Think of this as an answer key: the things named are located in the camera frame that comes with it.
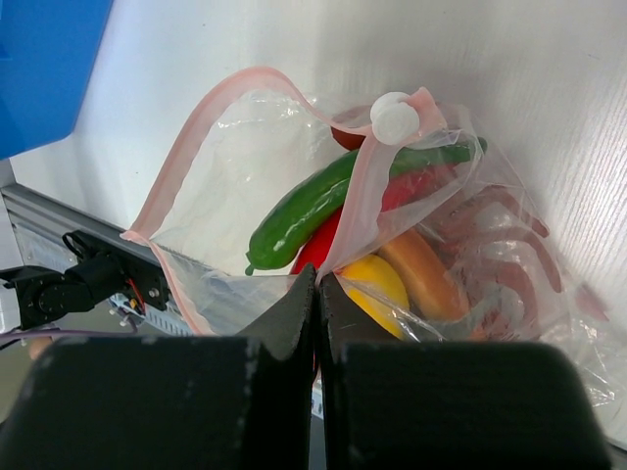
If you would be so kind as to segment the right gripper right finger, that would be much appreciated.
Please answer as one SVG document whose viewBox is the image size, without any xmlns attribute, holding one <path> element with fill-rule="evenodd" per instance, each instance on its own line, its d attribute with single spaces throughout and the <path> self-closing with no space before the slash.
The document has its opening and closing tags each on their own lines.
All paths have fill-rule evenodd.
<svg viewBox="0 0 627 470">
<path fill-rule="evenodd" d="M 402 342 L 319 287 L 331 469 L 608 469 L 576 369 L 538 342 Z"/>
</svg>

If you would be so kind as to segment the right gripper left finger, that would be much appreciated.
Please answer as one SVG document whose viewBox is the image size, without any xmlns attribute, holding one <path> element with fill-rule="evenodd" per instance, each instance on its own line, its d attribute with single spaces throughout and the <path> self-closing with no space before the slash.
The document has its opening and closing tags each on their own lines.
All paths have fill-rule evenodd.
<svg viewBox="0 0 627 470">
<path fill-rule="evenodd" d="M 314 281 L 234 336 L 56 341 L 2 424 L 2 467 L 307 468 Z"/>
</svg>

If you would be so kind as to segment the yellow toy mango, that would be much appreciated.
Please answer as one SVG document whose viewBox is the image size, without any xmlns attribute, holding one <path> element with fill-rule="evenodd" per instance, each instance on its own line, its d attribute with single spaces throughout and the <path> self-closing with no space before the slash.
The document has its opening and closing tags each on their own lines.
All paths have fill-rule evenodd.
<svg viewBox="0 0 627 470">
<path fill-rule="evenodd" d="M 394 337 L 404 337 L 395 308 L 409 309 L 410 300 L 401 277 L 385 259 L 367 255 L 345 266 L 340 277 L 355 304 Z"/>
</svg>

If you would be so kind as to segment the toy steak slice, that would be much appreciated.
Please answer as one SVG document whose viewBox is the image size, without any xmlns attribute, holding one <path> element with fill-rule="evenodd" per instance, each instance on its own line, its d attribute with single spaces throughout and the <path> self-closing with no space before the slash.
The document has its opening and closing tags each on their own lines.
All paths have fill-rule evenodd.
<svg viewBox="0 0 627 470">
<path fill-rule="evenodd" d="M 458 321 L 468 314 L 467 294 L 415 229 L 383 245 L 378 254 L 396 270 L 427 319 Z"/>
</svg>

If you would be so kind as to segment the clear pink-dotted zip bag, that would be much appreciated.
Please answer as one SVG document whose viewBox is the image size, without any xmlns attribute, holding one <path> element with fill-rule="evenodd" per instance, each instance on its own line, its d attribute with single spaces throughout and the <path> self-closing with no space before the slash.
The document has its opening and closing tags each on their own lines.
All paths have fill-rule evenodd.
<svg viewBox="0 0 627 470">
<path fill-rule="evenodd" d="M 197 335 L 242 331 L 306 267 L 405 342 L 542 341 L 626 405 L 626 333 L 568 271 L 507 158 L 419 88 L 350 107 L 239 71 L 196 106 L 123 235 Z"/>
</svg>

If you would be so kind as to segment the red toy lobster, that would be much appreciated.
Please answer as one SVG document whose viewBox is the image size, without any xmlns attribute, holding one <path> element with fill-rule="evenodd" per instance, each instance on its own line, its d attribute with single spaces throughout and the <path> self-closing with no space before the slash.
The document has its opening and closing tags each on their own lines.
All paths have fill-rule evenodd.
<svg viewBox="0 0 627 470">
<path fill-rule="evenodd" d="M 569 343 L 609 323 L 517 188 L 459 192 L 416 228 L 467 294 L 461 320 L 429 321 L 448 340 Z"/>
</svg>

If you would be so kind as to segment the green toy cucumber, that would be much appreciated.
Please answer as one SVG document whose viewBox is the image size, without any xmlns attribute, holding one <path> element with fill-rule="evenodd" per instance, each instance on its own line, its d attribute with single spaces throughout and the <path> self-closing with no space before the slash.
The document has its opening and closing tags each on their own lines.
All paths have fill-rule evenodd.
<svg viewBox="0 0 627 470">
<path fill-rule="evenodd" d="M 335 212 L 319 277 L 368 255 L 449 202 L 476 169 L 488 142 L 453 132 L 432 142 L 385 147 L 372 138 L 288 191 L 253 231 L 247 275 L 289 267 Z"/>
</svg>

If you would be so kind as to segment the red toy chili pepper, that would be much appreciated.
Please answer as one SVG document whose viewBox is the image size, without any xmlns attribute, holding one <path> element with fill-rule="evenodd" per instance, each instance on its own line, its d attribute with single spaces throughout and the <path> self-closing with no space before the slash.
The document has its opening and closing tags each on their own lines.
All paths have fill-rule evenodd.
<svg viewBox="0 0 627 470">
<path fill-rule="evenodd" d="M 334 117 L 334 119 L 345 126 L 360 127 L 369 119 L 370 105 L 360 105 L 346 110 Z M 365 139 L 363 135 L 332 127 L 331 134 L 333 139 L 344 149 L 353 151 L 359 149 Z"/>
</svg>

